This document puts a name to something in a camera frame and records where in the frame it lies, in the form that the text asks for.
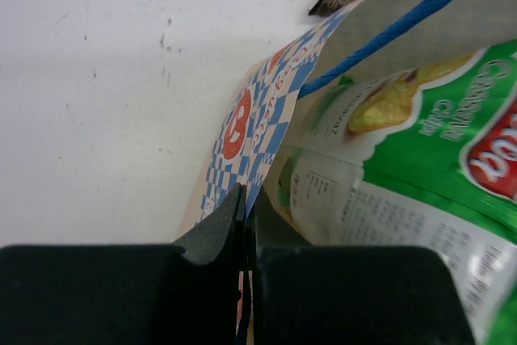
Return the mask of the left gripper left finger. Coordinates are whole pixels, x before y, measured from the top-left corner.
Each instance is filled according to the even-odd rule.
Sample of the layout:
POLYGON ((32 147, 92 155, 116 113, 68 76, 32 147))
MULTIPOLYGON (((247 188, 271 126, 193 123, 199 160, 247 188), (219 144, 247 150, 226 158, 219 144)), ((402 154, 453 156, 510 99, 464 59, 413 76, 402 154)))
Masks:
POLYGON ((2 343, 243 344, 245 199, 172 243, 2 248, 2 343))

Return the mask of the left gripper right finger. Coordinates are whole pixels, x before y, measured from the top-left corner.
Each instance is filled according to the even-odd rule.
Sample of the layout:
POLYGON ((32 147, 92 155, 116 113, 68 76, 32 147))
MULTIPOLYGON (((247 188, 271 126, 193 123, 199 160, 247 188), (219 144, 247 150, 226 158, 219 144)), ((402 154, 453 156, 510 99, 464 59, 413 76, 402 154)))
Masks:
POLYGON ((250 214, 257 344, 472 344, 452 275, 418 246, 315 246, 265 192, 250 214))

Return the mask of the green chips bag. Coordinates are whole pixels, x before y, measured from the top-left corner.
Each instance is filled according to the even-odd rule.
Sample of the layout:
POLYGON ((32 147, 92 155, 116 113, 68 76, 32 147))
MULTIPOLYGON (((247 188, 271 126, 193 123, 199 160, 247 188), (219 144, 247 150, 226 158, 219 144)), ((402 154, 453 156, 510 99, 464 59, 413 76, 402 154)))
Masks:
POLYGON ((514 41, 342 78, 292 124, 267 190, 312 243, 437 252, 476 341, 515 343, 514 41))

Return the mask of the blue checkered paper bag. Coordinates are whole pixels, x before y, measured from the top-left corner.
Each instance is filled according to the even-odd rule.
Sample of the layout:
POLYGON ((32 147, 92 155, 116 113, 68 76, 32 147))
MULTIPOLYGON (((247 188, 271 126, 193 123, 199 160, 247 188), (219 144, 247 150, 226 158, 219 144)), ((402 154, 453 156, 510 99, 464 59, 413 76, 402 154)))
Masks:
MULTIPOLYGON (((377 80, 507 41, 516 43, 516 0, 357 0, 250 69, 216 135, 181 227, 185 234, 209 216, 234 185, 245 187, 243 344, 257 344, 250 214, 261 192, 271 201, 267 177, 292 124, 342 78, 377 80)), ((305 239, 315 246, 354 246, 305 239)))

